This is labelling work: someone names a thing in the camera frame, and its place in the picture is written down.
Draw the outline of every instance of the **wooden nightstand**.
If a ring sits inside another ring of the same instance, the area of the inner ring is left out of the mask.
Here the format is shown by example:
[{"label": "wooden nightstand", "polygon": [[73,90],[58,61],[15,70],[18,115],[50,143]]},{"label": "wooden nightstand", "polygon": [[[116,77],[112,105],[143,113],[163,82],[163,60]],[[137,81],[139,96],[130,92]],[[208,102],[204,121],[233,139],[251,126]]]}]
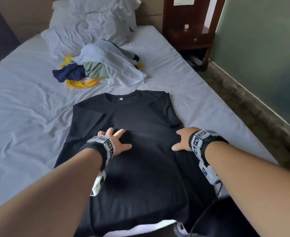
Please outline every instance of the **wooden nightstand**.
[{"label": "wooden nightstand", "polygon": [[165,38],[179,52],[207,48],[203,63],[207,63],[213,46],[215,32],[203,25],[192,25],[189,29],[183,27],[167,28]]}]

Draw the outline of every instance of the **navy blue clothing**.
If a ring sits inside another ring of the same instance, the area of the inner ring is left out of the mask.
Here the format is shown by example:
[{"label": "navy blue clothing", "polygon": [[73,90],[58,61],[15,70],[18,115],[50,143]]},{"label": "navy blue clothing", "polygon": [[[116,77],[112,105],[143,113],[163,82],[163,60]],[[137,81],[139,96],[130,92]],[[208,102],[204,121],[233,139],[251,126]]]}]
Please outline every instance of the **navy blue clothing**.
[{"label": "navy blue clothing", "polygon": [[59,81],[65,80],[81,80],[86,77],[85,68],[83,65],[69,64],[60,70],[53,70],[53,76]]}]

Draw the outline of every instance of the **pile of clothes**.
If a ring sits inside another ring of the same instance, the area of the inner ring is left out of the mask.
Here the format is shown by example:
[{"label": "pile of clothes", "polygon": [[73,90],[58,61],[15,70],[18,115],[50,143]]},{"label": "pile of clothes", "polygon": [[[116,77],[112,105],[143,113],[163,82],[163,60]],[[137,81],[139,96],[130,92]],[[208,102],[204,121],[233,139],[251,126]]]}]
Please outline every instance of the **pile of clothes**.
[{"label": "pile of clothes", "polygon": [[103,78],[110,86],[128,87],[142,82],[146,76],[139,71],[143,65],[136,54],[106,40],[84,46],[78,57],[66,56],[60,67],[52,71],[53,76],[74,89],[93,87]]}]

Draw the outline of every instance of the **mattress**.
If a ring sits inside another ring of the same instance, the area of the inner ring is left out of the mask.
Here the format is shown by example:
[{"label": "mattress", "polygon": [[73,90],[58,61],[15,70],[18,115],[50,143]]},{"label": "mattress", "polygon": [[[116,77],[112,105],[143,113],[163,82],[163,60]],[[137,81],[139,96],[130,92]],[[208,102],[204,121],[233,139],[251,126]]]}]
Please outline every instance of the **mattress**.
[{"label": "mattress", "polygon": [[[72,121],[72,106],[97,94],[123,95],[138,90],[166,91],[182,123],[218,132],[232,145],[276,163],[276,160],[225,102],[152,26],[138,27],[124,49],[140,57],[145,84],[69,89],[57,82],[40,35],[0,62],[0,205],[54,167]],[[114,231],[128,236],[153,231],[174,220]]]}]

